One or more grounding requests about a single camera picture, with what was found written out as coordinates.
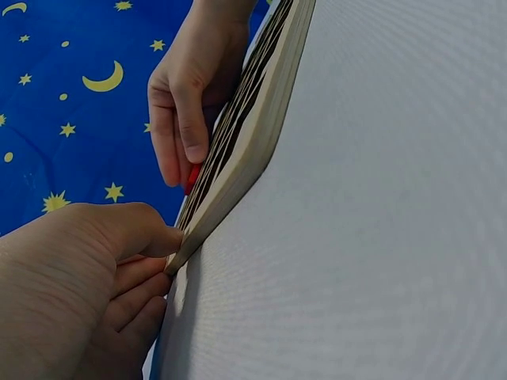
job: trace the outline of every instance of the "crescent moon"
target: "crescent moon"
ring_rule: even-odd
[[[20,10],[21,12],[26,12],[26,4],[24,2],[17,2],[16,4],[13,4],[11,6],[8,6],[2,11],[2,16],[5,16],[7,12],[10,10]]]
[[[117,61],[114,61],[114,71],[112,75],[104,81],[92,81],[83,75],[82,82],[87,89],[96,93],[105,93],[115,89],[124,78],[124,69]]]

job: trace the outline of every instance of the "bedsheet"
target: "bedsheet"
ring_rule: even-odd
[[[158,171],[146,87],[191,4],[0,0],[0,236],[76,202],[142,201],[174,223],[183,191]]]

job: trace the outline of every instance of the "yellow star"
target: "yellow star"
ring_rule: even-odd
[[[22,77],[19,77],[20,81],[18,82],[21,85],[26,85],[27,83],[30,83],[32,81],[32,75],[25,74]]]
[[[124,196],[122,193],[121,193],[121,189],[124,188],[123,186],[116,186],[114,184],[114,182],[111,184],[111,187],[110,188],[104,188],[105,191],[108,192],[108,195],[105,196],[105,198],[108,200],[108,199],[112,199],[112,201],[114,203],[116,203],[118,201],[118,198],[121,197],[121,196]]]
[[[51,194],[48,198],[43,198],[44,208],[42,209],[42,211],[47,214],[48,212],[58,210],[59,208],[62,208],[63,206],[68,205],[70,203],[70,201],[63,198],[64,196],[65,196],[65,191],[62,192],[62,194],[60,194],[59,196],[55,196],[53,194],[53,192],[51,192]]]
[[[60,134],[65,135],[65,137],[69,137],[73,133],[76,133],[76,131],[74,130],[76,128],[76,126],[71,125],[71,123],[67,123],[67,125],[63,125],[61,128],[62,128],[62,131],[60,132]]]
[[[166,44],[164,44],[164,40],[160,40],[160,41],[153,40],[153,44],[150,45],[150,48],[153,48],[153,51],[157,51],[157,50],[164,50],[164,46],[166,46]]]
[[[131,9],[132,4],[130,2],[117,2],[114,7],[120,12],[121,10]]]

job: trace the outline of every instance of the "white fabric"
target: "white fabric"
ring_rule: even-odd
[[[272,161],[177,277],[159,378],[506,378],[506,46],[498,0],[317,0]]]

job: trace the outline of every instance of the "hand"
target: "hand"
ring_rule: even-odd
[[[114,294],[93,331],[74,380],[143,379],[143,363],[164,313],[170,278],[166,259],[141,257],[120,263]]]
[[[180,243],[141,203],[69,205],[1,238],[0,378],[139,378],[170,281],[136,255]]]
[[[185,186],[192,163],[206,158],[213,124],[234,92],[246,53],[248,18],[205,5],[212,3],[194,1],[148,85],[151,138],[169,186]]]

